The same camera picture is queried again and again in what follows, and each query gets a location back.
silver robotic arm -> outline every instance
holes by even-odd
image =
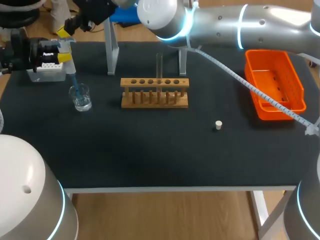
[[[140,0],[141,22],[172,47],[203,45],[293,52],[320,64],[320,0],[312,12],[274,5],[197,8],[179,0]]]

black table mat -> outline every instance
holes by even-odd
[[[71,81],[31,83],[14,72],[3,93],[3,134],[33,145],[64,188],[296,185],[319,154],[319,139],[294,121],[259,120],[249,90],[196,53],[188,53],[189,109],[121,109],[120,78],[177,78],[178,53],[162,43],[121,42],[115,76],[107,76],[103,42],[72,46],[77,80],[92,109],[77,112]],[[244,51],[203,48],[244,76]],[[290,55],[307,110],[319,116],[319,90],[303,58]],[[214,131],[215,122],[223,122]]]

small white cap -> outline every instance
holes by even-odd
[[[221,127],[222,127],[222,121],[216,121],[216,122],[215,122],[215,128],[216,128],[217,130],[220,130]]]

metal stand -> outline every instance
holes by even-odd
[[[251,191],[250,193],[258,225],[259,240],[272,240],[272,237],[285,226],[284,210],[292,191],[284,194],[270,215],[268,215],[263,191]]]
[[[190,1],[189,0],[183,0],[184,6],[189,8]],[[179,74],[180,76],[186,76],[187,75],[187,50],[185,48],[179,49]]]
[[[119,55],[115,27],[109,18],[103,22],[103,26],[108,75],[115,75]]]

orange container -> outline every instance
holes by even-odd
[[[285,51],[248,50],[245,58],[249,83],[296,114],[306,110],[304,87]],[[293,119],[252,91],[251,96],[261,120]]]

